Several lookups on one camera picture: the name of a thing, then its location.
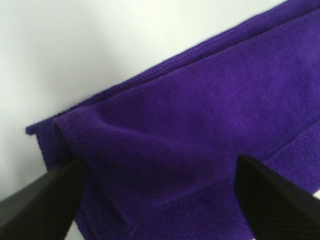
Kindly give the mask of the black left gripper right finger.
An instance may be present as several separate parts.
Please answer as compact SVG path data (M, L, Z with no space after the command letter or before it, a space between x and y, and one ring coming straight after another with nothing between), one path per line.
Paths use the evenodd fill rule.
M320 201L250 155L237 159L234 191L256 240L318 240Z

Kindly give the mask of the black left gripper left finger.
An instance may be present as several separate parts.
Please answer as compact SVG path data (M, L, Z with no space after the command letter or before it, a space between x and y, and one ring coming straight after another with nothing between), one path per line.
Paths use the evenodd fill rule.
M0 202L2 240L63 240L84 191L82 160L63 162Z

